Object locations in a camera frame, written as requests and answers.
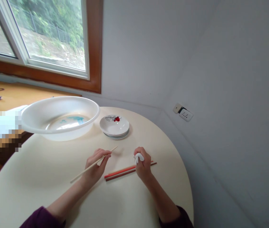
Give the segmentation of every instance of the right hand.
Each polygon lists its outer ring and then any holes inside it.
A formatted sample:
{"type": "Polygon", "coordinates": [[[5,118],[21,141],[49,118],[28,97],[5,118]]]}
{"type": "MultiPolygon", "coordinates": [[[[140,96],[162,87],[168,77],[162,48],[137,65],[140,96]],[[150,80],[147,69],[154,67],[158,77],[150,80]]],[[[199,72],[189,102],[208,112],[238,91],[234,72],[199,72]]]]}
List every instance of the right hand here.
{"type": "Polygon", "coordinates": [[[138,147],[134,151],[134,156],[137,153],[141,153],[144,157],[144,161],[139,160],[138,164],[136,165],[136,171],[139,178],[145,182],[150,177],[152,177],[150,165],[151,165],[151,157],[148,153],[146,153],[144,147],[138,147]]]}

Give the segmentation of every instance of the chopsticks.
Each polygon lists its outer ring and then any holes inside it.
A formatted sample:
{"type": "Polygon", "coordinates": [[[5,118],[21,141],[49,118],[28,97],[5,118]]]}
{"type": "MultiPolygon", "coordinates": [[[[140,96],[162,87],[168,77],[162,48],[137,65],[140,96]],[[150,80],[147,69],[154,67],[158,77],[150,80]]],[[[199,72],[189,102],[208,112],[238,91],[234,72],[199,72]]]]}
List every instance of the chopsticks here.
{"type": "Polygon", "coordinates": [[[133,165],[133,166],[128,166],[128,167],[123,168],[123,169],[120,169],[120,170],[118,170],[118,171],[114,171],[114,172],[112,172],[112,173],[109,173],[108,175],[104,176],[104,178],[106,179],[107,177],[111,177],[111,176],[120,174],[120,173],[122,173],[122,172],[126,172],[126,171],[128,171],[128,170],[130,170],[130,169],[134,169],[134,168],[135,168],[135,165],[133,165]]]}
{"type": "Polygon", "coordinates": [[[85,172],[87,172],[89,169],[91,169],[94,165],[96,165],[97,163],[99,163],[105,156],[102,156],[100,159],[98,159],[95,163],[93,163],[92,165],[90,165],[88,168],[86,168],[84,171],[82,171],[80,174],[78,174],[75,178],[73,178],[70,183],[72,184],[74,181],[77,180],[77,178],[79,178],[81,175],[83,175],[85,172]]]}
{"type": "Polygon", "coordinates": [[[126,171],[129,170],[130,167],[121,169],[121,170],[124,170],[124,171],[119,170],[119,171],[114,172],[114,173],[120,173],[120,174],[118,174],[118,175],[116,175],[116,174],[115,174],[115,175],[111,175],[111,176],[109,176],[110,174],[106,175],[106,176],[108,177],[107,179],[105,178],[106,181],[110,181],[110,180],[113,180],[113,179],[115,179],[115,178],[118,178],[118,177],[121,177],[121,176],[125,176],[125,175],[127,175],[127,174],[129,174],[129,173],[133,173],[133,172],[136,171],[135,169],[133,169],[133,170],[130,170],[130,171],[128,171],[128,172],[125,172],[125,170],[126,170],[126,171]]]}

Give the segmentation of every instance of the round table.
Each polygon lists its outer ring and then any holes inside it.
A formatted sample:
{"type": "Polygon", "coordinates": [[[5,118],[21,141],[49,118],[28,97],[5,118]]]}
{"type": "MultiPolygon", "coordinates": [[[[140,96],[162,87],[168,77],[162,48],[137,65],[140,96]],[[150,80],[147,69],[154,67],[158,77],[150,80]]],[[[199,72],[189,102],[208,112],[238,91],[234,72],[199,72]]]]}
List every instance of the round table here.
{"type": "MultiPolygon", "coordinates": [[[[34,210],[47,207],[70,186],[95,149],[111,150],[105,173],[134,164],[133,152],[143,146],[151,167],[171,199],[194,220],[189,178],[183,161],[170,139],[145,117],[120,108],[101,107],[92,129],[66,142],[49,141],[38,134],[29,138],[0,171],[0,227],[19,227],[34,210]],[[122,140],[106,137],[99,128],[102,117],[115,114],[130,123],[130,133],[122,140]]],[[[102,177],[78,202],[67,218],[66,227],[159,227],[151,195],[137,174],[111,181],[102,177]]]]}

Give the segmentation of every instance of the hand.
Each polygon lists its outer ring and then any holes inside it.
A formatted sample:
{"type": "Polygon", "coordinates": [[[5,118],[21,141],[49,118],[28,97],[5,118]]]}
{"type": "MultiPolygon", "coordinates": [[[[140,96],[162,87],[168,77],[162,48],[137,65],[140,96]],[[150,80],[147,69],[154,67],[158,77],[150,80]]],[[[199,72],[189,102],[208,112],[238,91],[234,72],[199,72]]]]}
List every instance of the hand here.
{"type": "Polygon", "coordinates": [[[145,182],[150,177],[152,177],[150,165],[151,165],[151,157],[148,153],[146,153],[144,147],[138,147],[134,151],[134,155],[137,153],[141,153],[144,157],[144,161],[139,160],[138,164],[136,165],[136,171],[139,178],[145,182]]]}
{"type": "Polygon", "coordinates": [[[99,148],[96,151],[94,151],[94,154],[91,157],[87,159],[85,169],[88,168],[93,163],[95,163],[104,155],[106,155],[106,157],[103,159],[100,166],[96,164],[82,175],[82,177],[79,180],[79,183],[82,185],[82,187],[92,188],[92,186],[95,185],[95,183],[101,178],[101,176],[104,173],[107,161],[111,157],[111,151],[99,148]]]}

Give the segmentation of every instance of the stack of plates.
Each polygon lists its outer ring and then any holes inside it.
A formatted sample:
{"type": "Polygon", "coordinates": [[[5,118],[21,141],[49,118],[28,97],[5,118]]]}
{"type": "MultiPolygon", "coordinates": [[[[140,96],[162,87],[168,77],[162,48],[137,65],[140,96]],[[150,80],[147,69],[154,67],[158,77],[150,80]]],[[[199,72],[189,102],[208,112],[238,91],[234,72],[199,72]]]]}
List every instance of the stack of plates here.
{"type": "Polygon", "coordinates": [[[119,115],[103,117],[99,122],[99,126],[103,133],[113,140],[123,139],[129,134],[128,120],[119,115]]]}

